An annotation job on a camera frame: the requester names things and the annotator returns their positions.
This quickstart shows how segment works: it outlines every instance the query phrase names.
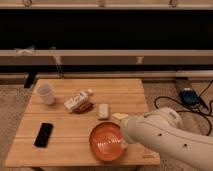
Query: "sausage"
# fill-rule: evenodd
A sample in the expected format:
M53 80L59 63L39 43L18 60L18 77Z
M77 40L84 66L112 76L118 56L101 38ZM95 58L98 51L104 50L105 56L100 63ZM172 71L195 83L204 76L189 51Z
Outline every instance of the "sausage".
M73 112L77 114L85 113L93 108L93 103L91 102L85 102L82 105L80 105L78 108L74 109Z

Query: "table leg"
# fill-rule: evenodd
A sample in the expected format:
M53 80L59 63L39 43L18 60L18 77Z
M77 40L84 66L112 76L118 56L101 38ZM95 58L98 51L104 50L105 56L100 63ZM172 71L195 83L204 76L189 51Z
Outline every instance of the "table leg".
M40 167L31 167L31 169L33 169L33 171L45 171L44 169Z

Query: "black panel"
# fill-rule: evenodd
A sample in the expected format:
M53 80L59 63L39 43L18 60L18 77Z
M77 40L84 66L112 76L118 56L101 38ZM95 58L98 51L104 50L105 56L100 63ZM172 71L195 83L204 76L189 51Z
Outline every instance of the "black panel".
M0 49L213 49L213 11L0 10Z

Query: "white lid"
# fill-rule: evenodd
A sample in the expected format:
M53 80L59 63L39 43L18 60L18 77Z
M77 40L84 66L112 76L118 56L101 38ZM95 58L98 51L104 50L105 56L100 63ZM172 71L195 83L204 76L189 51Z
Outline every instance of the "white lid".
M91 95L93 92L92 92L92 89L88 89L87 90L87 93L88 93L88 95Z

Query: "cable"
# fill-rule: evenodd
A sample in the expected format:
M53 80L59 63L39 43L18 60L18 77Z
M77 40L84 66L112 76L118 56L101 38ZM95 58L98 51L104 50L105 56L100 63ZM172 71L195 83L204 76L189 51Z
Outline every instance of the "cable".
M211 100L211 101L209 102L209 105L210 105L210 111L209 111L209 113L208 113L208 114L205 114L205 113L203 113L203 112L200 111L199 107L197 107L197 108L190 108L190 107L188 107L188 106L184 106L181 102L179 102L179 101L177 101L177 100L175 100L175 99L172 99L171 97L168 97L168 96L159 96L159 97L157 97L157 98L154 100L154 105L155 105L155 107L156 107L157 109L159 108L159 106L157 105L157 102L158 102L158 100L160 100L160 99L168 99L168 100L171 100L171 101L173 101L173 102L179 104L180 106L182 106L182 107L188 109L188 110L176 110L178 113L181 113L181 112L189 112L189 113L198 114L198 115L200 115L201 117L203 117L203 118L207 121L207 123L208 123L208 125L209 125L209 130L208 130L208 132L207 132L206 135L209 136L209 135L211 134L211 132L212 132L212 123L211 123L211 121L210 121L207 117L213 117L212 115L210 115L210 114L211 114L210 112L212 111L212 103L213 103L213 100Z
M206 86L206 88L203 89L203 91L202 91L202 92L200 93L200 95L199 95L200 98L201 98L201 96L209 89L209 87L212 85L212 83L213 83L213 80L211 80L210 83ZM208 132L207 132L206 135L209 136L209 135L211 134L212 129L213 129L213 128L212 128L213 126L212 126L211 121L208 119L208 117L213 117L213 115L212 115L212 104L213 104L213 99L209 101L209 112L208 112L208 113L204 113L204 112L202 112L202 111L200 110L201 103L199 103L197 106L189 107L189 106L183 105L181 102L179 102L179 101L177 101L177 100L175 100L175 99L172 99L171 97L168 97L168 96L159 96L159 97L157 97L157 98L154 100L154 105L155 105L155 108L157 108L157 109L159 108L158 105L157 105L157 102L158 102L158 100L160 100L160 99L168 99L168 100L171 100L171 101L173 101L173 102L179 104L180 106L182 106L182 107L188 109L188 110L179 110L179 111L177 110L178 113L181 113L181 112L189 112L189 113L195 113L195 114L200 115L201 117L203 117L203 118L207 121L207 123L208 123L208 125L209 125L209 130L208 130Z
M213 83L213 80L211 80L210 83L206 86L206 88L204 88L204 90L200 93L199 97L201 97L209 89L212 83Z

